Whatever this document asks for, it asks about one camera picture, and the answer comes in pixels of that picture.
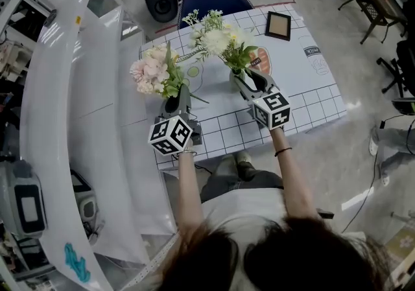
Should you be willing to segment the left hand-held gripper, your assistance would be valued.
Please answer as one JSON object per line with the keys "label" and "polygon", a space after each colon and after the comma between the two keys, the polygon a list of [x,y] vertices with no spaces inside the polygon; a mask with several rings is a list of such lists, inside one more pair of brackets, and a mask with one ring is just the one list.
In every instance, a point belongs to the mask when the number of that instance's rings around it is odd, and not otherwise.
{"label": "left hand-held gripper", "polygon": [[187,85],[182,84],[178,97],[164,100],[160,117],[148,120],[148,144],[161,156],[182,153],[189,142],[202,144],[202,129],[197,116],[189,113],[191,96]]}

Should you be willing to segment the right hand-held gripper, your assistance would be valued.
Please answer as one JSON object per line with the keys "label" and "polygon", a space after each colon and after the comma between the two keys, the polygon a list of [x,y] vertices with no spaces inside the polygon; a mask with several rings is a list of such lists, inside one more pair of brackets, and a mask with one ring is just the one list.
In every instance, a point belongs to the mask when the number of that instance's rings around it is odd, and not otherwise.
{"label": "right hand-held gripper", "polygon": [[282,127],[289,122],[291,105],[276,87],[274,79],[257,69],[250,69],[248,76],[254,82],[256,91],[242,80],[237,85],[241,96],[251,109],[252,117],[269,130]]}

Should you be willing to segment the pink flower bouquet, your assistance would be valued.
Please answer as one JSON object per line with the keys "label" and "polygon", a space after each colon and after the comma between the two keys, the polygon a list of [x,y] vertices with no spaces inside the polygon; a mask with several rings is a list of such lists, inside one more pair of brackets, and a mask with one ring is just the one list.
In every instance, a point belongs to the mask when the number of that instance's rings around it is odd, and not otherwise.
{"label": "pink flower bouquet", "polygon": [[178,63],[198,53],[203,58],[212,55],[204,49],[197,49],[180,58],[169,42],[147,49],[141,59],[130,67],[130,74],[136,83],[137,91],[147,95],[157,94],[163,99],[176,98],[180,88],[187,85]]}

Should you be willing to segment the white flower bouquet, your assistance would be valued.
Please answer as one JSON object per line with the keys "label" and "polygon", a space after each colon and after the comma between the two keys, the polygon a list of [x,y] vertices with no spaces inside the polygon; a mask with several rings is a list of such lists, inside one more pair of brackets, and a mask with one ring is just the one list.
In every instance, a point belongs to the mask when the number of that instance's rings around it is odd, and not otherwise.
{"label": "white flower bouquet", "polygon": [[257,50],[254,29],[242,29],[224,20],[222,15],[221,10],[208,10],[199,18],[199,10],[194,9],[183,17],[182,23],[192,28],[187,47],[199,60],[219,57],[234,75],[242,76],[250,72],[251,55]]}

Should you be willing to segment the person's left forearm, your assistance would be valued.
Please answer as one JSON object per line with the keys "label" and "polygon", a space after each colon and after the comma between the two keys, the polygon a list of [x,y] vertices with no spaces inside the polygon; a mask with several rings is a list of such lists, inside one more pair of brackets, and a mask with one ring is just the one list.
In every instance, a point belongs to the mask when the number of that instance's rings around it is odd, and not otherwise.
{"label": "person's left forearm", "polygon": [[178,229],[183,236],[192,234],[204,221],[194,153],[190,148],[186,148],[178,156]]}

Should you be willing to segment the person's right forearm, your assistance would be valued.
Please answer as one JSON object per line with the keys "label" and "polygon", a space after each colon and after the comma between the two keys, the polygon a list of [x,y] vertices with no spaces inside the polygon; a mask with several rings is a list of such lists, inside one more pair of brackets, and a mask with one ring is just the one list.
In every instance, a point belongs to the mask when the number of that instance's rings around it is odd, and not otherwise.
{"label": "person's right forearm", "polygon": [[[271,130],[270,134],[275,151],[291,147],[281,128]],[[292,150],[283,152],[277,159],[281,170],[287,214],[293,218],[318,218],[311,190],[308,188]]]}

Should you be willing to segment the table with grid tablecloth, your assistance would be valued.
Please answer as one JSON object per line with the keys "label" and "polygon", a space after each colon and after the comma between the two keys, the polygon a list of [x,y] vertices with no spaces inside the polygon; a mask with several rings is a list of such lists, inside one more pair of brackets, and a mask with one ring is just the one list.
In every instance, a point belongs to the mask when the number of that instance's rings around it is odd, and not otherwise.
{"label": "table with grid tablecloth", "polygon": [[[290,40],[265,36],[267,14],[290,16]],[[340,91],[302,17],[290,5],[266,6],[229,14],[225,21],[255,35],[257,65],[275,80],[287,95],[293,113],[284,125],[287,135],[297,134],[346,114]],[[188,59],[180,64],[186,83],[196,98],[192,100],[191,118],[202,128],[202,142],[195,147],[195,159],[202,161],[238,149],[263,145],[270,141],[248,114],[248,104],[230,82],[230,69],[217,57],[203,63],[190,55],[191,28],[186,27],[146,43],[146,51],[170,42],[179,55]]]}

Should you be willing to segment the blue chair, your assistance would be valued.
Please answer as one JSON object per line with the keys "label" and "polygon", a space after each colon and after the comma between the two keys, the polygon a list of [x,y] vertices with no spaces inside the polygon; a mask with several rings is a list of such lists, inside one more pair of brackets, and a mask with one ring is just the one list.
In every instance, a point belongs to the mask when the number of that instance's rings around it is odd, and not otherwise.
{"label": "blue chair", "polygon": [[182,0],[177,27],[180,30],[189,26],[183,18],[193,10],[198,10],[198,19],[201,19],[209,10],[221,10],[225,16],[251,9],[254,6],[250,0]]}

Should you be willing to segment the person's grey trousers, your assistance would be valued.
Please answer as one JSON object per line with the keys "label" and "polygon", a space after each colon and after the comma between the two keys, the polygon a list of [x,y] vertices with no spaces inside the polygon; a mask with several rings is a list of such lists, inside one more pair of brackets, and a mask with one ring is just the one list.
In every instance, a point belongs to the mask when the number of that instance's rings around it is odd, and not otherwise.
{"label": "person's grey trousers", "polygon": [[283,181],[273,172],[257,170],[251,164],[228,167],[219,164],[203,186],[200,198],[202,203],[237,189],[283,189]]}

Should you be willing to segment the white metal shelf rack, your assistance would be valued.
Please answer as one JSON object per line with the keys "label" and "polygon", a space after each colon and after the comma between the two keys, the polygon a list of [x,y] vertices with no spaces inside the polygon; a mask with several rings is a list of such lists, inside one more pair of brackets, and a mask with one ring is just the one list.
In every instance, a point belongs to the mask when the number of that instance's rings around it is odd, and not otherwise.
{"label": "white metal shelf rack", "polygon": [[[40,238],[0,222],[0,291],[142,290],[172,247],[176,223],[129,73],[146,39],[123,0],[0,0],[0,79],[23,86],[16,123],[0,127],[0,162],[32,167],[47,221]],[[90,191],[74,192],[71,169]],[[81,220],[84,196],[96,199],[94,221]]]}

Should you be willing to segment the person's white shirt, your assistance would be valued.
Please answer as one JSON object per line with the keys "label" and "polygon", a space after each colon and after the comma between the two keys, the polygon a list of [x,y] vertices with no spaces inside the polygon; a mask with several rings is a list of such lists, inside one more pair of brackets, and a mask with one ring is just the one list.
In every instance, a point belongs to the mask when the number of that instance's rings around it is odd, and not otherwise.
{"label": "person's white shirt", "polygon": [[287,191],[234,189],[182,220],[150,291],[376,291],[362,237],[335,233],[316,211],[294,215]]}

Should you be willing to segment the black framed tablet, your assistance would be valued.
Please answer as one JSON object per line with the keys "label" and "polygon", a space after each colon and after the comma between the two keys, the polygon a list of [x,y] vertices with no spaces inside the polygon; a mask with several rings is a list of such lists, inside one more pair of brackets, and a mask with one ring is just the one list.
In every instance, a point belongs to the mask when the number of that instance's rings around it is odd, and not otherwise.
{"label": "black framed tablet", "polygon": [[75,193],[88,192],[91,190],[91,187],[89,186],[87,181],[79,173],[77,173],[73,169],[70,170],[70,173],[73,190]]}

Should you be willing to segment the small grey device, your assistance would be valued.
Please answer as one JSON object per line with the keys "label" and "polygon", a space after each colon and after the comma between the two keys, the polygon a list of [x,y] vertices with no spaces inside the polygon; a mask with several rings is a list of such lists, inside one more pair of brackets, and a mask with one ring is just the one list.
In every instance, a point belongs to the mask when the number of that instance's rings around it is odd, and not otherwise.
{"label": "small grey device", "polygon": [[97,203],[94,196],[84,196],[77,201],[78,212],[83,222],[91,222],[96,219]]}

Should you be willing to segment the black office chair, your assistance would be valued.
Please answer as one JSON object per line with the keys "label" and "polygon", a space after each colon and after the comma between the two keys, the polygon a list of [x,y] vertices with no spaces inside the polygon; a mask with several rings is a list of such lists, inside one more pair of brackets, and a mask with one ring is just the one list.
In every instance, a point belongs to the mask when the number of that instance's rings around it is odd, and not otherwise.
{"label": "black office chair", "polygon": [[399,96],[403,98],[403,92],[408,91],[415,97],[415,42],[402,40],[397,43],[397,59],[390,63],[383,58],[376,60],[377,65],[383,64],[394,77],[393,81],[384,87],[381,92],[385,94],[394,85],[397,85]]}

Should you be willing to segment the black device with green trim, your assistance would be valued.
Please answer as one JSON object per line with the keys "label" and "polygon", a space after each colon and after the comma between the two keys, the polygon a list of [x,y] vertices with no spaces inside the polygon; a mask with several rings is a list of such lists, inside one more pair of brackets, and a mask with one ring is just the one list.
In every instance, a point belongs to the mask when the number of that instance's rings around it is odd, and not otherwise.
{"label": "black device with green trim", "polygon": [[402,115],[415,116],[415,98],[394,99],[392,105]]}

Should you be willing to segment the grey device with black screen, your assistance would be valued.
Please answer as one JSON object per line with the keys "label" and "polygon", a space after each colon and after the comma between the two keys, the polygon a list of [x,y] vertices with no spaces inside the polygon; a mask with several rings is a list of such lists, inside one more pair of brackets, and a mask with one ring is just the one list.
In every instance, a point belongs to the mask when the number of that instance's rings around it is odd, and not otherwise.
{"label": "grey device with black screen", "polygon": [[47,229],[41,184],[24,160],[0,162],[0,222],[19,237],[40,238]]}

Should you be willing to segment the beige floral mat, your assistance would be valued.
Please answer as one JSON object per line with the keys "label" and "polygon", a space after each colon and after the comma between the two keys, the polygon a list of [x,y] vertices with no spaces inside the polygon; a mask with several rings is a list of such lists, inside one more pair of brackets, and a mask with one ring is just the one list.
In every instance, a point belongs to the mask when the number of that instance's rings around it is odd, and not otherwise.
{"label": "beige floral mat", "polygon": [[400,229],[387,243],[386,249],[397,261],[406,259],[415,248],[415,229],[405,226]]}

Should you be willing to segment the dark picture frame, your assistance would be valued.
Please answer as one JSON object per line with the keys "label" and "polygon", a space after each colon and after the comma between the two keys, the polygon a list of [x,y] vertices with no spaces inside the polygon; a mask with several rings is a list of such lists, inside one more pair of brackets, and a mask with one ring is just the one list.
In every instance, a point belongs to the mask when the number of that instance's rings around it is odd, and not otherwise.
{"label": "dark picture frame", "polygon": [[290,41],[291,17],[277,12],[268,12],[265,36]]}

